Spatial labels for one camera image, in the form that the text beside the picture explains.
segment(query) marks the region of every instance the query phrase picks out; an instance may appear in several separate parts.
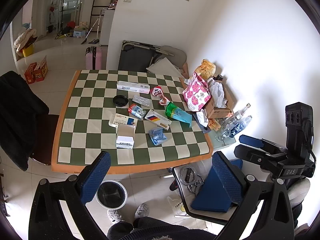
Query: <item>black pants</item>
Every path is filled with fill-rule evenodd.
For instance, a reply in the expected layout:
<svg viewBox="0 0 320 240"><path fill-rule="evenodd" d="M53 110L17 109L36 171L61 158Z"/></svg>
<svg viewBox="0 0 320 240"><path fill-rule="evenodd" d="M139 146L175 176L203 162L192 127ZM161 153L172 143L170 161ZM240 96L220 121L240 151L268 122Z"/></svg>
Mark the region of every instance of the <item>black pants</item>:
<svg viewBox="0 0 320 240"><path fill-rule="evenodd" d="M133 225L128 222L121 221L119 223L114 224L109 229L107 237L110 240L119 240L121 237L126 236L127 234L130 234L132 230L137 231L145 228L167 226L167 225L171 225L171 224L155 218L151 218L151 217L137 218L133 222Z"/></svg>

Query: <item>tiled floor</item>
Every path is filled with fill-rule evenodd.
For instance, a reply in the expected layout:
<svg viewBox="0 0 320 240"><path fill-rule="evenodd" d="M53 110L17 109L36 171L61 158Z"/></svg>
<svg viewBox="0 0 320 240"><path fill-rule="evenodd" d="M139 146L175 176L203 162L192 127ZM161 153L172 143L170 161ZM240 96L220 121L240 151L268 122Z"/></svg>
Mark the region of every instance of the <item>tiled floor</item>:
<svg viewBox="0 0 320 240"><path fill-rule="evenodd" d="M76 69L85 68L84 52L88 44L80 45L82 39L64 38L53 40L53 35L35 43L35 53L17 62L20 73L24 73L27 66L35 61L40 61L47 55L48 74L44 81L30 85L32 91L41 98L49 107L50 114L59 114L64 97L68 90L70 81ZM108 47L103 49L103 60ZM29 168L26 172L21 171L0 148L0 172L4 173L2 178L4 193L7 197L7 211L10 215L8 220L23 240L28 239L28 222L33 196L39 180L47 178L50 182L65 180L70 174L51 171L51 167L44 166L29 159ZM163 221L183 225L189 228L206 228L205 222L194 218L175 218L172 208L167 200L179 198L176 192L169 190L172 178L160 179L160 174L166 174L166 170L157 170L135 174L106 175L106 179L116 179L121 182L127 192L128 201L121 209L124 217L132 221L134 211L141 203L146 202L151 207L151 217ZM71 214L64 201L61 202L69 227L75 237L82 239L79 231L72 220ZM107 217L107 210L103 208L94 198L86 204L91 215L106 234L111 226Z"/></svg>

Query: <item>pink suitcase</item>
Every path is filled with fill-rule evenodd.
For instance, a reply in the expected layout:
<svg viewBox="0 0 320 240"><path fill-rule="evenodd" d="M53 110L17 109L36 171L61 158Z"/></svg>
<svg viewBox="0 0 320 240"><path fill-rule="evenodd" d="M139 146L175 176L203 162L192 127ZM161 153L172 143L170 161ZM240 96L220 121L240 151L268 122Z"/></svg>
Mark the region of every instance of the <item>pink suitcase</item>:
<svg viewBox="0 0 320 240"><path fill-rule="evenodd" d="M85 51L85 68L101 69L102 67L102 50L99 47L91 46Z"/></svg>

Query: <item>green snack bag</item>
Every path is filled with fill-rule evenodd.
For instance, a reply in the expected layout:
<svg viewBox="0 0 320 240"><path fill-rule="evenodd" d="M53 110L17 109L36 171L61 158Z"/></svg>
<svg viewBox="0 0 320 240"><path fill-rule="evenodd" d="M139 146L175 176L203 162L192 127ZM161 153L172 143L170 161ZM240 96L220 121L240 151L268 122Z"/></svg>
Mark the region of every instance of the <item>green snack bag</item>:
<svg viewBox="0 0 320 240"><path fill-rule="evenodd" d="M165 115L181 122L189 123L189 127L191 127L192 115L175 106L172 102L167 105Z"/></svg>

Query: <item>yellow food bag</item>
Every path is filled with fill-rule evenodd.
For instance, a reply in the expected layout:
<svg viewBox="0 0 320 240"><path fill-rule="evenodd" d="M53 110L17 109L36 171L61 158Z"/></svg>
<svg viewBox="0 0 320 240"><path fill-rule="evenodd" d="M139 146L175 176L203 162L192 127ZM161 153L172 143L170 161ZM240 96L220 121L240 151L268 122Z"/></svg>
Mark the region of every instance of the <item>yellow food bag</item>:
<svg viewBox="0 0 320 240"><path fill-rule="evenodd" d="M201 65L195 70L195 72L199 74L205 81L207 81L210 76L213 76L215 71L216 65L207 59L203 59Z"/></svg>

